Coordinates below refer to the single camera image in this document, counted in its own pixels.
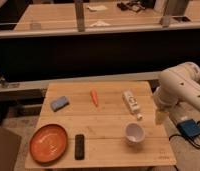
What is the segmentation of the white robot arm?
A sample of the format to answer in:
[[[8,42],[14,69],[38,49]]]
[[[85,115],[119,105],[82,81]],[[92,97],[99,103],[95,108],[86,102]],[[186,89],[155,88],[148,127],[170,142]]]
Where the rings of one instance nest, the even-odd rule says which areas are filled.
[[[185,101],[200,111],[200,68],[193,62],[185,62],[161,71],[159,86],[153,93],[157,106],[155,123],[162,124],[169,116],[169,110],[179,101]]]

